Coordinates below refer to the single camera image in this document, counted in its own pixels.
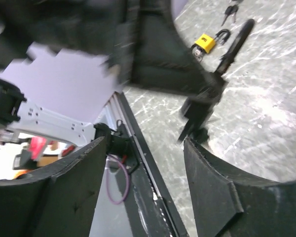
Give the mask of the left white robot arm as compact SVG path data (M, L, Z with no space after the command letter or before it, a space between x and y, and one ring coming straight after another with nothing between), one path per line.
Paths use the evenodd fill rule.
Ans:
M190 53L169 0L0 0L0 126L83 146L126 86L213 102L213 75Z

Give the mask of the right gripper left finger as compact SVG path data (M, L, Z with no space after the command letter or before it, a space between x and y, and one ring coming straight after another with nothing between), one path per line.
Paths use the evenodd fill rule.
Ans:
M47 166L0 180L0 237L87 237L106 164L104 137Z

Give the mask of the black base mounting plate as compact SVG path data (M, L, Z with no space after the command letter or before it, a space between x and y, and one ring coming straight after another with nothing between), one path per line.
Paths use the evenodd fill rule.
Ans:
M124 206L133 237L186 237L187 230L123 93L110 99L114 121L122 120L137 165L130 168L130 193Z

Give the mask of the black-headed key bunch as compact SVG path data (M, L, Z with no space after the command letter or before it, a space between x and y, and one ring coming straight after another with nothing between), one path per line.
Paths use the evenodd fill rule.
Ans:
M221 26L223 26L223 25L225 24L227 18L228 18L230 15L233 16L233 23L235 23L235 22L236 22L236 14L237 14L237 12L238 12L238 9L239 9L239 7L238 7L238 5L236 5L236 4L235 4L235 5L229 5L229 6L226 8L225 12L224 12L224 18L223 18L223 22L222 22Z

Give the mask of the black padlock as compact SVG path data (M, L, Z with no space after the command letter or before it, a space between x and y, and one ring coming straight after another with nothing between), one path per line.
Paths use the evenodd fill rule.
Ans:
M208 78L212 80L212 84L204 87L197 96L190 97L184 102L181 108L181 114L187 119L187 122L178 137L178 143L181 143L187 136L198 137L201 134L213 114L215 105L220 102L222 93L227 85L227 81L222 76L231 64L234 63L235 57L254 26L254 19L248 19L243 24L227 53L222 56L216 70L209 73Z

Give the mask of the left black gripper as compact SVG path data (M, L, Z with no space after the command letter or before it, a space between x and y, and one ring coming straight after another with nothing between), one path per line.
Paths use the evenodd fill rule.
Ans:
M110 7L108 70L118 85L178 95L212 89L211 76L171 29L171 1L112 0Z

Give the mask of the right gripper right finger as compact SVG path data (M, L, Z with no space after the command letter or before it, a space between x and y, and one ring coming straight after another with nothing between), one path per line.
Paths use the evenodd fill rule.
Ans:
M184 158L200 237L296 237L296 180L255 176L190 138Z

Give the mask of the yellow padlock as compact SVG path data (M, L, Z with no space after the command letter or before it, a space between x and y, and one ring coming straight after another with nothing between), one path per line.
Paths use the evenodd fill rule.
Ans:
M211 37L207 34L202 34L190 47L192 54L201 62L206 54L209 54L217 43L224 45L231 36L231 31L222 29Z

